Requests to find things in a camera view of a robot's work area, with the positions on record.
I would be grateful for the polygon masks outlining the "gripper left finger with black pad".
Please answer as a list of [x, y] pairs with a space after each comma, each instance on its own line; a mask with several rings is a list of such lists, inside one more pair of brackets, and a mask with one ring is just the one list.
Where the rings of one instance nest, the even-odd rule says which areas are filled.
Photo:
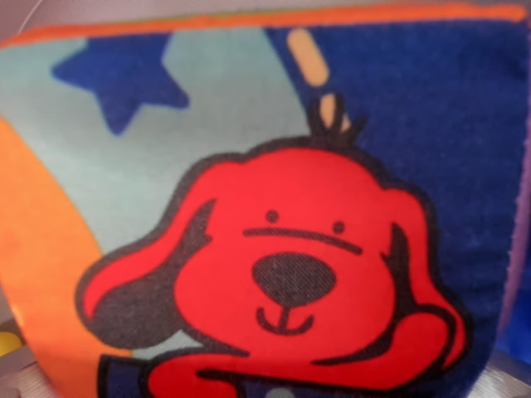
[[1, 397], [53, 397], [54, 387], [28, 346], [1, 357]]

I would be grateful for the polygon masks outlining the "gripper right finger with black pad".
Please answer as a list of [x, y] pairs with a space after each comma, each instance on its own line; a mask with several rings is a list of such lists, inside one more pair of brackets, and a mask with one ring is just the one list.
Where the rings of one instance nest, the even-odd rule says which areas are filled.
[[489, 366], [482, 375], [485, 397], [530, 397], [530, 371]]

